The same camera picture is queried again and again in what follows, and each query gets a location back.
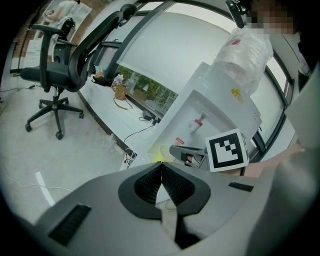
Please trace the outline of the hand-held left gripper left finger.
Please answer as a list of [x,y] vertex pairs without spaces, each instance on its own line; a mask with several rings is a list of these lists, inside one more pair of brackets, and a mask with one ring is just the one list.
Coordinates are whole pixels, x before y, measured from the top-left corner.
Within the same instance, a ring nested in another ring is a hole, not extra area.
[[102,175],[84,183],[49,208],[36,222],[34,237],[53,256],[170,256],[180,248],[159,219],[139,218],[120,200],[124,196],[145,210],[133,183],[158,164],[145,164]]

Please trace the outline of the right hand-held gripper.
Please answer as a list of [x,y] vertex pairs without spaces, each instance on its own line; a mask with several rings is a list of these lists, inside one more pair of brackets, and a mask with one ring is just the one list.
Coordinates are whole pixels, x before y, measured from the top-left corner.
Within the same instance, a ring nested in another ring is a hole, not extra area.
[[169,153],[186,166],[212,173],[238,171],[250,161],[246,140],[239,129],[212,136],[197,135],[186,146],[170,146]]

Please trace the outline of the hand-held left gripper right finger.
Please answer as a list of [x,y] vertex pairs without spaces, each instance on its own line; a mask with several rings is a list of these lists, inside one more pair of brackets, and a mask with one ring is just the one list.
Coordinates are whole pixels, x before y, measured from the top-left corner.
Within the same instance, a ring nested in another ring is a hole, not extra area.
[[165,256],[265,256],[260,218],[269,198],[269,172],[258,178],[162,164],[168,181],[183,181],[175,241],[162,243]]

